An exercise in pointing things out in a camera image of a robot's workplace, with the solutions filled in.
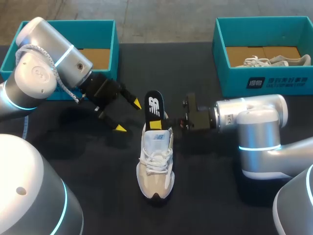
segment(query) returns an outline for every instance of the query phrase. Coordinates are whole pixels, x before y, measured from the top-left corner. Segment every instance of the new balance logo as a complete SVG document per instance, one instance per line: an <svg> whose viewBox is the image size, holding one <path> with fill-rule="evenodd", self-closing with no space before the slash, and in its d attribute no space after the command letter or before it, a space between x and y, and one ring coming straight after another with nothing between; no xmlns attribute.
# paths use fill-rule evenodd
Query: new balance logo
<svg viewBox="0 0 313 235"><path fill-rule="evenodd" d="M149 97L149 105L150 105L150 109L149 109L150 112L155 115L160 116L160 112L158 111L159 110L158 100L156 98Z"/></svg>
<svg viewBox="0 0 313 235"><path fill-rule="evenodd" d="M164 139L164 135L155 135L153 139L154 140L158 140L158 141L163 140Z"/></svg>

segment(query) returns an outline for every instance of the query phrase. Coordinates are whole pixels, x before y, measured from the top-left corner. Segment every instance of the glowing blue ring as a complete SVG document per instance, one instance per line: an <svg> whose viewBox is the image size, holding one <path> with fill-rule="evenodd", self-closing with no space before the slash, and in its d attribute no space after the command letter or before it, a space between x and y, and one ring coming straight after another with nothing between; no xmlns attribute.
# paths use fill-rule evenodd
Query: glowing blue ring
<svg viewBox="0 0 313 235"><path fill-rule="evenodd" d="M63 221L63 218L64 218L64 215L65 215L65 212L67 210L67 188L65 187L65 184L62 180L62 183L63 183L63 187L64 187L64 192L65 192L65 202L64 202L64 207L63 207L63 211L62 211L62 214L61 214L61 217L60 217L60 220L57 224L57 226L55 226L54 230L52 231L52 233L50 233L50 235L55 235L55 233L58 231L62 221Z"/></svg>
<svg viewBox="0 0 313 235"><path fill-rule="evenodd" d="M244 150L244 151L267 151L267 150L274 150L274 149L280 148L280 146L281 146L280 144L277 146L266 147L266 148L244 148L244 147L239 146L239 149Z"/></svg>
<svg viewBox="0 0 313 235"><path fill-rule="evenodd" d="M55 67L57 67L62 60L65 59L65 57L70 53L70 51L74 48L74 45L70 45L67 51L61 56L61 58L54 64Z"/></svg>
<svg viewBox="0 0 313 235"><path fill-rule="evenodd" d="M312 191L311 191L311 187L310 187L310 172L312 170L312 167L313 167L313 165L308 170L306 182L307 182L307 191L308 191L309 199L310 199L311 204L313 206L313 196L312 196Z"/></svg>
<svg viewBox="0 0 313 235"><path fill-rule="evenodd" d="M3 94L4 94L5 98L10 102L10 104L12 104L14 107L17 107L18 109L22 109L22 110L34 110L34 109L37 108L37 107L35 107L35 108L30 108L30 109L28 109L28 108L23 108L23 107L21 107L21 106L18 106L18 105L15 104L15 103L13 103L13 102L10 100L10 98L8 97L8 95L7 95L6 91L5 91L5 84L6 84L6 82L7 82L7 80L5 81L4 86L3 86Z"/></svg>

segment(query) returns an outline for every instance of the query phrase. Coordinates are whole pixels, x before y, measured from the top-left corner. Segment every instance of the concrete floor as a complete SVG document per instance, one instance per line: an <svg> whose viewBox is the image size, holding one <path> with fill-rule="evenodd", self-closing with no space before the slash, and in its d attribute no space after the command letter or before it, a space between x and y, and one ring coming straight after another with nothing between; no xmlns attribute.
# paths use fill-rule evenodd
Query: concrete floor
<svg viewBox="0 0 313 235"><path fill-rule="evenodd" d="M0 0L0 45L12 41L21 21L114 19L120 42L211 41L217 17L313 16L300 0Z"/></svg>

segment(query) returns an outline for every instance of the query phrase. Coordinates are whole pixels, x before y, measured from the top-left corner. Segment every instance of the sneaker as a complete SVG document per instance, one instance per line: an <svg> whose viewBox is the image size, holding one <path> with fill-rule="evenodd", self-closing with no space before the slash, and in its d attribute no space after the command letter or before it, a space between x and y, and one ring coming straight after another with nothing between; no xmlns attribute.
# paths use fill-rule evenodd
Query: sneaker
<svg viewBox="0 0 313 235"><path fill-rule="evenodd" d="M137 180L143 195L159 201L172 191L173 131L165 127L163 98L160 92L150 91L145 97L146 123L142 130L141 154L136 168Z"/></svg>
<svg viewBox="0 0 313 235"><path fill-rule="evenodd" d="M286 61L288 66L310 66L311 57L309 55L304 55L300 59L288 59L282 55L276 56L269 60L271 64L279 63L281 61Z"/></svg>
<svg viewBox="0 0 313 235"><path fill-rule="evenodd" d="M258 58L247 58L244 61L244 65L237 67L286 67L286 66L310 66L311 57L304 55L300 59L289 59L282 55L276 56L272 59Z"/></svg>
<svg viewBox="0 0 313 235"><path fill-rule="evenodd" d="M288 62L285 60L277 61L275 63L271 62L267 58L258 58L254 55L254 58L246 58L244 61L244 65L240 65L237 67L274 67L274 66L288 66Z"/></svg>

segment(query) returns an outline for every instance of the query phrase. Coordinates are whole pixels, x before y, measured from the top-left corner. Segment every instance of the screw hole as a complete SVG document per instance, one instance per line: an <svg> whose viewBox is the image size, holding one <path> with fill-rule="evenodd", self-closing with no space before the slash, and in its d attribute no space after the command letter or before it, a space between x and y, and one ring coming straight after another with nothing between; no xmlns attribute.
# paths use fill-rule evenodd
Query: screw hole
<svg viewBox="0 0 313 235"><path fill-rule="evenodd" d="M79 64L77 64L77 68L78 68L79 70L82 70L82 69L83 69L83 67L84 67L84 66L83 66L82 64L80 64L80 63L79 63Z"/></svg>
<svg viewBox="0 0 313 235"><path fill-rule="evenodd" d="M25 196L27 194L26 189L24 189L23 187L18 187L16 189L16 193L21 195L21 196Z"/></svg>

